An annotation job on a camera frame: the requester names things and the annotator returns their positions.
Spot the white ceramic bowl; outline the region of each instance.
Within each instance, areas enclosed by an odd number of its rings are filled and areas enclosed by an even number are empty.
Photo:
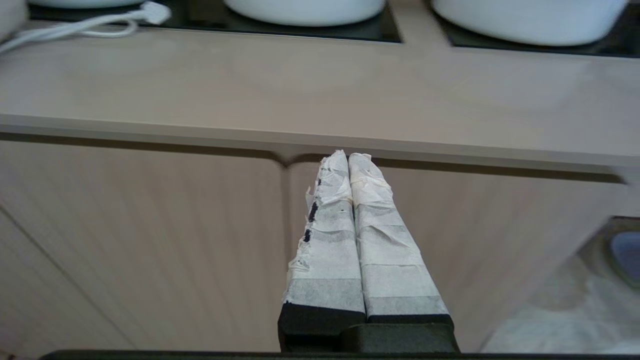
[[[627,0],[433,0],[440,16],[469,30],[550,46],[601,39],[626,5]]]
[[[24,0],[0,0],[0,44],[29,18]]]
[[[112,8],[140,4],[144,0],[29,0],[31,4],[65,9]]]
[[[379,14],[385,0],[225,0],[233,11],[281,25],[337,26]]]

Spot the cabinet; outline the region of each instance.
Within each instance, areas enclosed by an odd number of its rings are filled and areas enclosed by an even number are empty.
[[[118,329],[0,209],[0,354],[129,348]]]
[[[490,167],[444,171],[439,164],[383,162],[398,211],[451,312],[464,352],[478,351],[616,212],[626,190],[593,174],[563,174],[568,180],[551,172],[523,176]],[[316,174],[317,163],[290,167],[292,249],[304,227],[304,193]]]
[[[2,141],[0,169],[0,205],[127,348],[279,349],[287,264],[279,163]],[[58,336],[77,347],[87,338],[78,334]]]
[[[615,170],[629,185],[627,198],[615,215],[640,217],[640,167],[617,167]]]

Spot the white cable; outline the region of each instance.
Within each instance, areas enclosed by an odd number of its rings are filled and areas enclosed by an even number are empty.
[[[126,37],[138,30],[138,22],[146,21],[151,24],[162,24],[171,17],[171,10],[165,5],[147,1],[143,3],[140,10],[118,15],[98,16],[84,21],[72,22],[70,24],[55,25],[49,28],[25,30],[17,33],[13,39],[0,45],[0,53],[9,51],[28,42],[43,42],[56,40],[73,34],[82,34],[88,37],[97,38],[120,38]],[[127,22],[127,27],[121,31],[90,31],[90,29],[111,24],[113,22]]]

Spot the beige countertop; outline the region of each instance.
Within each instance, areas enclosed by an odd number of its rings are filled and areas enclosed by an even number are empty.
[[[391,4],[404,44],[144,29],[18,49],[0,131],[640,166],[639,60],[453,48],[422,1]]]

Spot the cable connector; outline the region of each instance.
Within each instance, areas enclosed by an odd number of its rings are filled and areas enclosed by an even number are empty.
[[[153,25],[160,25],[171,17],[171,10],[165,5],[147,1],[142,4],[142,9],[133,13],[140,14],[144,21]]]

